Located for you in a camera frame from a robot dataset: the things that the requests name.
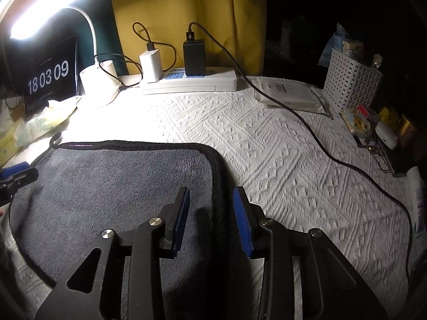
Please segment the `power adapter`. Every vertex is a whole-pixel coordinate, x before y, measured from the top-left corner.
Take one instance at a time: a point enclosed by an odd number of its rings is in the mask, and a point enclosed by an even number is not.
[[[139,56],[142,72],[144,74],[143,81],[145,83],[158,82],[163,76],[163,67],[161,65],[160,50],[154,48],[154,43],[147,43],[147,51]]]
[[[183,44],[184,67],[186,76],[206,75],[206,55],[204,39],[194,39],[194,32],[187,32],[187,40]]]

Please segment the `white basket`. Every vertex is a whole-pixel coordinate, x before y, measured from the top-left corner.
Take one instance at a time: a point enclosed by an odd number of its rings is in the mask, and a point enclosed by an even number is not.
[[[377,93],[383,74],[332,49],[323,96],[331,107],[340,112],[356,108],[359,104],[369,107]]]

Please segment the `yellow curtain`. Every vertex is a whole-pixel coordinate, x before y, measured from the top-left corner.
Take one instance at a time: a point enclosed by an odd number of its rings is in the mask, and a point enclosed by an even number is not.
[[[246,74],[257,75],[263,70],[266,0],[112,0],[114,16],[124,55],[139,61],[147,50],[144,41],[132,31],[140,22],[148,29],[153,41],[174,45],[178,59],[174,67],[184,67],[182,44],[190,22],[203,25],[223,44]],[[231,61],[208,36],[193,26],[196,38],[205,39],[208,66],[231,66]],[[173,50],[159,46],[163,68],[173,62]],[[128,65],[131,74],[138,73]]]

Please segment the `white charger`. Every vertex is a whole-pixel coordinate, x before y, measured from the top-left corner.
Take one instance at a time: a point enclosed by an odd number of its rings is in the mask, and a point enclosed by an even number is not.
[[[159,49],[145,51],[139,56],[139,62],[141,63],[142,73],[144,75],[142,82],[158,82],[163,76]]]

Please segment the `power outlet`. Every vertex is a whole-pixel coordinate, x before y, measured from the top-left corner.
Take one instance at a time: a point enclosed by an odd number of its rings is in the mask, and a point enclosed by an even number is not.
[[[184,76],[184,72],[170,72],[164,79],[179,79]]]

